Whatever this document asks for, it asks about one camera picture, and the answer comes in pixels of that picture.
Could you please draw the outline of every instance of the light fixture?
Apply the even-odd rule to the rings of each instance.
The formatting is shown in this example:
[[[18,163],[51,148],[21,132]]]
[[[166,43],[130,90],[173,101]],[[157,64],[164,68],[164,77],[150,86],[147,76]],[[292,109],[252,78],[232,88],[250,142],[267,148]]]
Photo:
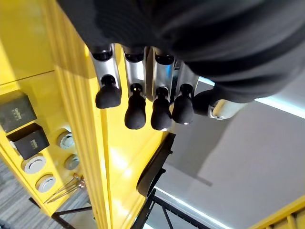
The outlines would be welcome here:
[[[181,205],[187,207],[188,209],[190,209],[190,210],[196,212],[197,214],[199,214],[200,216],[202,216],[202,217],[204,217],[205,219],[209,220],[210,222],[216,224],[217,226],[219,226],[219,227],[221,227],[221,228],[223,228],[223,229],[232,229],[231,227],[228,227],[228,226],[224,225],[223,223],[221,223],[221,222],[215,220],[213,217],[208,216],[208,215],[206,215],[205,213],[199,211],[198,209],[192,207],[191,205],[185,203],[184,201],[180,200],[179,198],[174,197],[173,195],[171,195],[171,194],[165,192],[165,191],[162,190],[161,188],[159,188],[159,187],[155,187],[155,188],[156,188],[158,191],[160,191],[160,192],[164,193],[165,195],[167,195],[168,197],[172,198],[173,200],[177,201],[177,202],[180,203]]]

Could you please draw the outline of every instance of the robotic hand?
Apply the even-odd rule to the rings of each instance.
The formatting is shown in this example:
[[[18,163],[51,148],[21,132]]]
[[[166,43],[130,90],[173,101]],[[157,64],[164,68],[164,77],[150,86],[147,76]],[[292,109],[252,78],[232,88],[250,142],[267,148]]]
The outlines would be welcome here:
[[[144,126],[146,98],[153,102],[151,125],[157,130],[168,129],[171,119],[188,124],[194,113],[226,119],[255,98],[280,91],[305,66],[303,0],[58,3],[92,53],[101,87],[98,108],[121,102],[112,44],[123,46],[130,89],[125,125],[130,129]],[[153,47],[150,64],[145,47]],[[215,86],[195,95],[199,76]]]

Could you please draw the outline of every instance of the white round knob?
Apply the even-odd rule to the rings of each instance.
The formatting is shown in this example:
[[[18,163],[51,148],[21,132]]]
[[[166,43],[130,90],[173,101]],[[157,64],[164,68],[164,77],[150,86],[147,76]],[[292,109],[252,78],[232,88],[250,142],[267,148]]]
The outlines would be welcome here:
[[[37,181],[35,187],[39,192],[47,192],[54,186],[55,182],[56,178],[53,174],[47,174]]]
[[[34,157],[22,162],[22,168],[27,174],[38,173],[46,164],[46,158],[42,154],[37,154]]]
[[[63,132],[61,135],[58,136],[57,144],[62,149],[69,149],[74,146],[72,133],[69,131]]]

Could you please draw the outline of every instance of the round knob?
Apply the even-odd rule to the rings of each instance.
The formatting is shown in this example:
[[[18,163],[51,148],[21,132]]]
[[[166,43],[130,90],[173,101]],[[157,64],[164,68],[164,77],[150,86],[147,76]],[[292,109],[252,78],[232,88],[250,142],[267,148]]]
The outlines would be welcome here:
[[[187,125],[192,122],[193,117],[194,110],[191,98],[183,95],[178,96],[173,107],[173,120]]]
[[[121,104],[121,91],[115,86],[115,79],[112,75],[102,78],[104,85],[96,94],[95,104],[97,108],[105,109],[116,107]]]
[[[142,128],[146,122],[145,99],[141,96],[140,87],[132,87],[133,95],[128,100],[125,114],[125,126],[132,130]]]
[[[159,96],[152,105],[152,128],[165,131],[172,126],[170,104],[164,96]]]
[[[46,174],[37,181],[35,187],[39,192],[47,192],[55,185],[55,182],[56,178],[52,174]]]
[[[173,120],[177,123],[187,125],[193,120],[194,110],[192,99],[189,96],[192,90],[193,87],[186,83],[180,87],[182,94],[176,98],[173,107]]]
[[[65,161],[65,168],[67,170],[74,170],[80,163],[80,160],[77,155],[71,155]]]

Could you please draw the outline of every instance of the fluorescent light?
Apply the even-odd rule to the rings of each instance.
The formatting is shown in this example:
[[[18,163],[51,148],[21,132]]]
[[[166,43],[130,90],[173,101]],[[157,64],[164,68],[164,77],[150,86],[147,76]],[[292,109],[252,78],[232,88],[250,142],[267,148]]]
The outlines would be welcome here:
[[[199,77],[199,82],[202,82],[202,83],[206,83],[208,85],[211,85],[211,86],[214,86],[215,83],[207,78],[204,78],[204,77]]]
[[[230,228],[230,227],[224,225],[223,223],[221,223],[221,222],[215,220],[213,217],[210,217],[210,216],[206,215],[205,213],[199,211],[198,209],[192,207],[191,205],[185,203],[184,201],[180,200],[179,198],[174,197],[173,195],[171,195],[171,194],[169,194],[169,193],[163,191],[161,188],[159,188],[159,187],[155,187],[155,188],[156,188],[157,190],[159,190],[160,192],[164,193],[165,195],[167,195],[168,197],[174,199],[174,200],[177,201],[178,203],[182,204],[183,206],[187,207],[188,209],[190,209],[190,210],[196,212],[197,214],[199,214],[200,216],[204,217],[205,219],[208,219],[209,221],[211,221],[211,222],[213,222],[214,224],[218,225],[219,227],[222,227],[222,228],[224,228],[224,229],[232,229],[232,228]]]
[[[199,80],[202,83],[214,86],[215,83],[212,82],[209,79],[203,78],[203,77],[199,77]],[[285,111],[287,113],[290,113],[292,115],[298,116],[300,118],[304,118],[305,119],[305,109],[302,109],[298,106],[292,105],[289,102],[286,102],[284,100],[281,99],[277,99],[275,96],[269,96],[266,98],[258,98],[255,99],[257,102],[260,102],[262,104],[274,107],[276,109]]]
[[[143,229],[153,229],[153,228],[149,226],[147,223],[145,223]]]

